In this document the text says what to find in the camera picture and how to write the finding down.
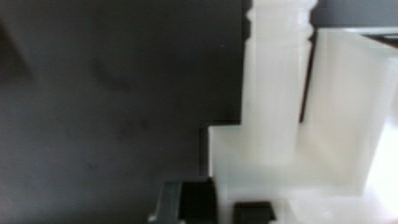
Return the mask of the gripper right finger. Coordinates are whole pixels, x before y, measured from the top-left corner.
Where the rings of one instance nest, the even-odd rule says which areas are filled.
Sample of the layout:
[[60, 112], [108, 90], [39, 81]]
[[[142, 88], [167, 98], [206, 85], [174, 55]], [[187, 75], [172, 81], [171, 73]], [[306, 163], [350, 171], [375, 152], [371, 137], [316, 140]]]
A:
[[277, 220], [270, 202], [238, 202], [233, 207], [233, 224], [270, 224]]

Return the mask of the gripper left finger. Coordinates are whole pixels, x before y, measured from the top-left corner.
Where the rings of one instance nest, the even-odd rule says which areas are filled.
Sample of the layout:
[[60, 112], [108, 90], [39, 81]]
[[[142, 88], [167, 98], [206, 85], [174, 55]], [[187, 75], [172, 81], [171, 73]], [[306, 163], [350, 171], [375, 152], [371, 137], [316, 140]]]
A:
[[219, 224], [217, 192], [211, 180], [163, 184], [148, 224]]

